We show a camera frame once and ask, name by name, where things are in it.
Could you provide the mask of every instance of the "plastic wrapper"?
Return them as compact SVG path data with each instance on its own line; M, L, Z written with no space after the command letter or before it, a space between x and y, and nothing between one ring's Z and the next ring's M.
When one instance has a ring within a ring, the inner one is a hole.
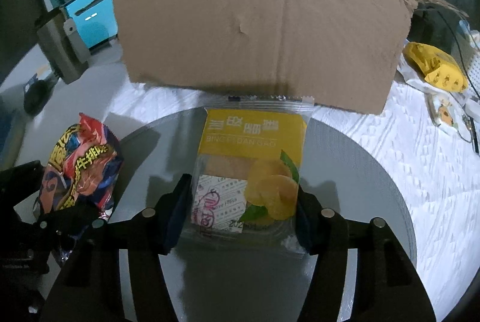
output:
M228 102L207 107L183 235L217 246L302 255L295 213L313 104Z
M465 112L459 104L441 94L428 94L426 100L431 120L435 126L448 135L459 134L463 140L472 141L471 133L465 124Z
M436 88L462 92L469 85L454 58L437 47L409 42L403 49L403 54L420 68L425 81Z
M113 210L113 187L122 163L118 139L108 127L80 114L80 122L70 126L53 148L35 216L85 202L94 204L99 218L108 220ZM75 241L80 234L64 236ZM58 249L54 255L62 263L70 251Z

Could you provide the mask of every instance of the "gray round tray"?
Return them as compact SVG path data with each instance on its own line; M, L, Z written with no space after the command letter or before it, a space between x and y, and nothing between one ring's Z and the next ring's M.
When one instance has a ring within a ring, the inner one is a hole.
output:
M193 172L205 119L204 109L178 112L122 140L125 162L115 188L118 205L112 222L154 206L183 173ZM301 169L303 189L323 207L357 221L384 218L416 265L415 233L405 201L387 172L356 142L312 119ZM298 317L316 256L294 259L257 250L211 250L181 240L160 261L179 320L287 322ZM356 263L356 251L350 250L340 321L351 314ZM128 270L122 270L121 283L128 318L133 315Z

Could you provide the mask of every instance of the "white bedsheet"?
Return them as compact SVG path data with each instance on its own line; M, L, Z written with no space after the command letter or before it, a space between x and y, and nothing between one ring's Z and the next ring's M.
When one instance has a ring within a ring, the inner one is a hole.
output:
M74 83L57 85L45 109L27 126L17 163L40 159L45 164L65 128L78 121L78 112L105 121L123 138L213 97L132 84L121 63L93 66ZM359 143L397 184L415 229L417 271L440 321L480 265L480 158L470 144L433 126L421 92L396 82L380 116L318 107L314 117ZM32 222L31 203L16 208Z

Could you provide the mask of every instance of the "black cable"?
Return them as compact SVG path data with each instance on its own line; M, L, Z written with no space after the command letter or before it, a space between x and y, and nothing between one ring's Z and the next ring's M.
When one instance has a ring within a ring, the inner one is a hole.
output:
M445 22L445 25L447 26L447 28L448 28L448 29L450 30L450 32L452 33L452 36L453 36L455 42L457 43L458 53L459 53L459 55L460 55L460 61L462 62L462 66L463 66L463 70L464 70L464 72L465 72L465 76L467 77L467 80L469 80L469 83L470 83L472 89L474 90L475 94L477 95L477 98L480 99L480 94L479 94L479 93L477 92L477 90L475 89L475 86L473 85L472 80L470 79L470 76L469 76L469 74L468 74L468 72L467 72L467 69L466 69L466 67L465 67L465 63L464 63L464 61L463 61L463 56L462 56L462 50L461 50L461 48L460 48L460 43L458 42L457 35L456 35L455 32L453 31L453 29L452 29L452 27L450 26L450 24L448 24L447 20L446 20L445 17L442 15L442 13L441 13L439 10L437 10L437 9L435 9L435 10L436 10L437 13L440 15L440 17L442 18L442 20Z
M475 121L473 120L473 118L471 116L469 116L469 119L470 119L470 126L472 126L472 137L473 137L473 147L475 149L475 153L479 154L479 142L478 142L478 139L477 139L477 131L475 130Z

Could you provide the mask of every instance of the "lemon illustration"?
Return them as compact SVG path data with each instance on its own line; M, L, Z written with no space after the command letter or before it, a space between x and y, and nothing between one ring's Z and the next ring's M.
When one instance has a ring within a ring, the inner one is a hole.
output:
M252 164L248 174L247 187L244 192L246 201L257 206L265 205L263 203L263 198L260 195L260 191L257 188L257 183L265 177L273 176L274 174L282 175L290 179L292 177L289 167L279 159L256 160Z
M290 177L276 174L267 176L256 183L268 215L275 220L285 220L295 214L297 208L298 184Z

